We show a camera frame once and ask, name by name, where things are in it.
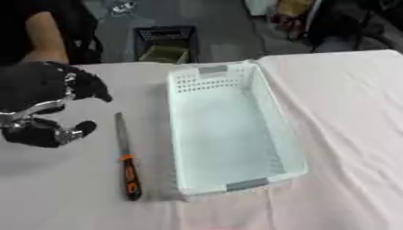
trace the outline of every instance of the basket handle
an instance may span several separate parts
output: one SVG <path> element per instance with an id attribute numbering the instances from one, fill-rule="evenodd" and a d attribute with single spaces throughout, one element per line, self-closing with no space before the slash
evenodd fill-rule
<path id="1" fill-rule="evenodd" d="M 267 178 L 227 184 L 227 191 L 246 190 L 269 184 Z"/>
<path id="2" fill-rule="evenodd" d="M 212 66 L 212 67 L 200 67 L 200 75 L 208 75 L 215 73 L 228 72 L 228 66 Z"/>

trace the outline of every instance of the robotic hand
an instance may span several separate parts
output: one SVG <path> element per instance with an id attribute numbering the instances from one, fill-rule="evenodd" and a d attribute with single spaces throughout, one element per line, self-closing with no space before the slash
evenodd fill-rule
<path id="1" fill-rule="evenodd" d="M 96 75 L 54 62 L 32 62 L 0 69 L 0 129 L 5 140 L 29 146 L 59 147 L 86 137 L 92 121 L 73 128 L 39 117 L 64 110 L 69 100 L 96 97 L 111 102 Z"/>

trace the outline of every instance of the white tablecloth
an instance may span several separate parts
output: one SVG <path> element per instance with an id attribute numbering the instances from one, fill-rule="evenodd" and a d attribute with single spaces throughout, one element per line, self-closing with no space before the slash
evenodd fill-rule
<path id="1" fill-rule="evenodd" d="M 71 102 L 58 119 L 99 128 L 52 150 L 0 140 L 0 229 L 372 230 L 403 227 L 403 57 L 372 51 L 265 57 L 309 161 L 309 173 L 271 188 L 164 200 L 171 152 L 166 73 L 182 66 L 87 66 L 114 102 Z M 145 187 L 121 195 L 113 114 L 129 124 Z"/>

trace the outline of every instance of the chair leg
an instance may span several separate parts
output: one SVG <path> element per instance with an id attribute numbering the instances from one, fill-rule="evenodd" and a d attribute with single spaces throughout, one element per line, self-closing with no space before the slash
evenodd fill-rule
<path id="1" fill-rule="evenodd" d="M 360 23 L 360 26 L 359 26 L 359 29 L 358 29 L 359 31 L 358 31 L 357 36 L 355 38 L 355 43 L 354 43 L 354 46 L 353 46 L 353 50 L 359 50 L 360 49 L 360 45 L 363 42 L 364 31 L 368 27 L 368 25 L 370 24 L 371 19 L 372 19 L 373 16 L 374 16 L 374 13 L 372 11 L 370 11 L 370 10 L 368 10 L 365 13 L 363 21 Z"/>

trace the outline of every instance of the floor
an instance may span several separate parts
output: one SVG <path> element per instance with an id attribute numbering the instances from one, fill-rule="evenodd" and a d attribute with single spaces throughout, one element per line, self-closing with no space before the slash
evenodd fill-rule
<path id="1" fill-rule="evenodd" d="M 86 3 L 102 18 L 110 1 Z M 137 17 L 101 20 L 98 35 L 105 46 L 104 61 L 133 61 L 133 28 L 186 24 L 198 29 L 201 62 L 237 61 L 264 54 L 242 0 L 140 0 Z"/>
<path id="2" fill-rule="evenodd" d="M 309 53 L 301 42 L 290 42 L 267 21 L 248 16 L 243 0 L 139 0 L 136 17 L 105 16 L 112 0 L 85 0 L 100 19 L 98 36 L 106 63 L 134 61 L 132 30 L 136 27 L 194 25 L 198 29 L 202 63 L 238 61 L 264 55 Z M 403 51 L 403 34 L 388 26 L 387 36 Z M 352 50 L 353 43 L 329 39 L 317 52 Z M 366 40 L 364 49 L 382 49 Z"/>

